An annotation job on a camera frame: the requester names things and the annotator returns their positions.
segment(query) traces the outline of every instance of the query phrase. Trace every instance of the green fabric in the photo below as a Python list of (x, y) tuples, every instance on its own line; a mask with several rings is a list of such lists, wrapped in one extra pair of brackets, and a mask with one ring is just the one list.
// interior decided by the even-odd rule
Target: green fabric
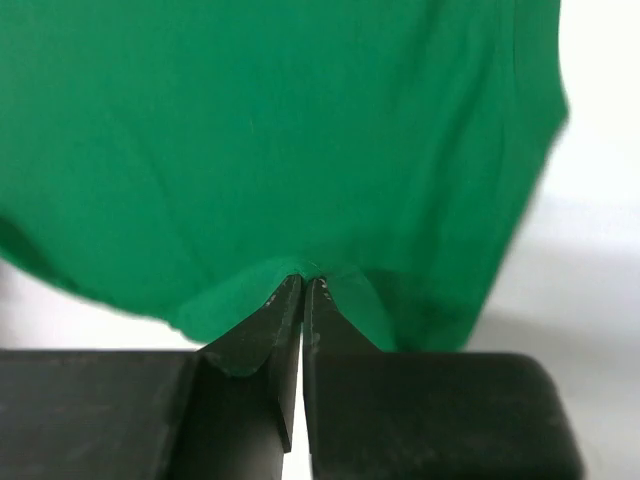
[(0, 252), (207, 342), (287, 274), (462, 345), (566, 114), (558, 0), (3, 0)]

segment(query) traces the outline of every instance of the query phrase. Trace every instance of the black plastic part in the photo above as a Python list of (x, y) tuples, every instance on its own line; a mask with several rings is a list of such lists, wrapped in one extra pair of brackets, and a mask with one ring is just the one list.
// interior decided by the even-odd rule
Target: black plastic part
[(200, 352), (0, 352), (0, 480), (276, 480), (302, 278)]
[(577, 480), (556, 393), (512, 354), (383, 353), (307, 289), (304, 397), (316, 480)]

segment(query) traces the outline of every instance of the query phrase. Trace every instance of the green towel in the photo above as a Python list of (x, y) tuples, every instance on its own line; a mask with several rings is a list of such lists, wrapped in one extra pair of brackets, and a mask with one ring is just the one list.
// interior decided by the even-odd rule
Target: green towel
[(324, 275), (464, 344), (566, 115), (558, 0), (3, 0), (0, 253), (208, 342)]

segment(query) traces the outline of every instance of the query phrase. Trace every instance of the white surface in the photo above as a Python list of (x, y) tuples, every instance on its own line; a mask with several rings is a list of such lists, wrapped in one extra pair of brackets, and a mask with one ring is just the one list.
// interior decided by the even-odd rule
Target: white surface
[[(640, 2), (565, 0), (571, 121), (470, 343), (555, 377), (592, 480), (640, 478)], [(0, 266), (0, 342), (193, 348), (166, 326), (82, 303)], [(302, 399), (285, 480), (309, 477)]]

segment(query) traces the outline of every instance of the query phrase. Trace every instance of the green cloth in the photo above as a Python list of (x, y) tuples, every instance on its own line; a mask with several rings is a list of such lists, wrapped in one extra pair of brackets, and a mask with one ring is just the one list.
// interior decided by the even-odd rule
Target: green cloth
[(4, 0), (0, 252), (208, 342), (325, 275), (464, 344), (566, 114), (558, 0)]

